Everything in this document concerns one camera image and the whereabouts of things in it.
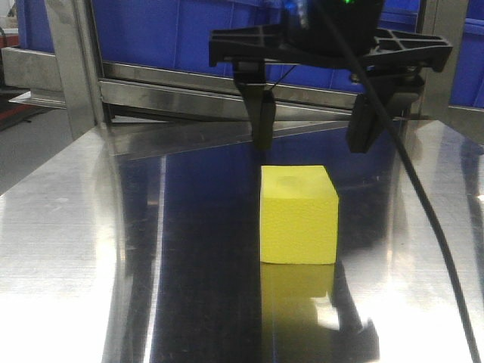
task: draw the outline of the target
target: reflective metal surface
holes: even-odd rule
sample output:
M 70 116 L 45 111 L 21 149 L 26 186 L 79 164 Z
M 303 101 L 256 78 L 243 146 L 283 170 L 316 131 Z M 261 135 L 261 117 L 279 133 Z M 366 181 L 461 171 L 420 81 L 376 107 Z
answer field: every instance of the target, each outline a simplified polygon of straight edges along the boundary
M 5 84 L 62 92 L 61 77 L 54 54 L 18 48 L 3 48 Z
M 224 77 L 173 70 L 159 70 L 152 67 L 110 62 L 104 62 L 104 72 L 106 73 L 106 77 L 111 79 L 146 82 L 154 85 L 167 85 L 227 95 L 239 95 L 239 91 L 235 88 L 233 80 Z M 355 94 L 353 93 L 291 85 L 278 85 L 278 87 L 274 88 L 274 96 L 279 101 L 344 110 L 351 110 L 355 103 Z
M 101 361 L 123 229 L 107 155 L 89 132 L 0 196 L 0 361 Z
M 386 136 L 356 155 L 340 127 L 286 128 L 261 153 L 244 123 L 229 125 L 116 126 L 111 157 L 89 132 L 0 199 L 2 361 L 26 361 L 19 344 L 49 361 L 72 360 L 61 359 L 72 344 L 82 361 L 470 361 L 436 239 Z M 404 136 L 483 351 L 484 153 L 439 122 Z M 335 266 L 261 266 L 262 164 L 327 166 Z
M 195 119 L 247 119 L 247 111 L 240 96 L 146 85 L 137 82 L 102 79 L 99 82 L 103 102 L 120 106 L 155 110 L 177 117 Z M 349 119 L 348 110 L 298 104 L 278 103 L 276 120 L 331 121 Z
M 12 98 L 10 102 L 15 104 L 31 104 L 33 106 L 66 108 L 64 95 L 60 92 L 50 92 L 45 90 L 32 90 Z
M 98 78 L 101 57 L 86 0 L 45 0 L 49 27 L 74 138 L 103 123 Z

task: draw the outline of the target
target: metal sheet surface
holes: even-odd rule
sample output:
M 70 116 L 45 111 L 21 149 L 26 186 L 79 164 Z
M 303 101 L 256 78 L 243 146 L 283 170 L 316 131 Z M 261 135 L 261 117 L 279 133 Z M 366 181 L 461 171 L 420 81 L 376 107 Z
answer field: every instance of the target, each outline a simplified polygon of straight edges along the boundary
M 388 138 L 351 155 L 344 129 L 312 125 L 262 153 L 243 142 L 248 130 L 230 142 L 214 126 L 114 129 L 112 157 L 89 132 L 2 196 L 2 361 L 34 354 L 20 344 L 49 361 L 72 360 L 73 344 L 82 361 L 470 361 L 436 239 Z M 157 144 L 154 132 L 173 127 Z M 412 123 L 405 143 L 483 351 L 482 148 L 439 122 Z M 340 195 L 333 268 L 261 267 L 262 164 L 327 166 Z

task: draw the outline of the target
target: blue storage bin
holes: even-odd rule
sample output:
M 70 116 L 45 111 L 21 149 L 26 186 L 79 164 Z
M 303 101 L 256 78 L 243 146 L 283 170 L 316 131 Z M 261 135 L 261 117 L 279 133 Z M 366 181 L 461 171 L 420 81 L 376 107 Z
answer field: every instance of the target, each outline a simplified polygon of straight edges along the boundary
M 209 67 L 210 31 L 268 23 L 272 3 L 95 0 L 93 5 L 106 61 L 228 75 L 230 67 Z
M 484 20 L 484 0 L 470 0 L 467 8 L 469 19 Z
M 385 10 L 387 9 L 401 9 L 418 12 L 420 7 L 420 0 L 386 0 Z
M 17 0 L 17 19 L 21 48 L 54 51 L 44 0 Z
M 484 107 L 484 20 L 466 20 L 451 103 Z

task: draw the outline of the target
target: yellow sponge block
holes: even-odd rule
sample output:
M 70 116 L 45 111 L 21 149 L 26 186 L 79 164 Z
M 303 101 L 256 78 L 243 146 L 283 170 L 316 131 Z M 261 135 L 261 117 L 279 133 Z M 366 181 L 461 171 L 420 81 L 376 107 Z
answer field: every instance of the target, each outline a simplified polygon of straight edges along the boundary
M 263 166 L 261 261 L 336 261 L 339 199 L 323 166 Z

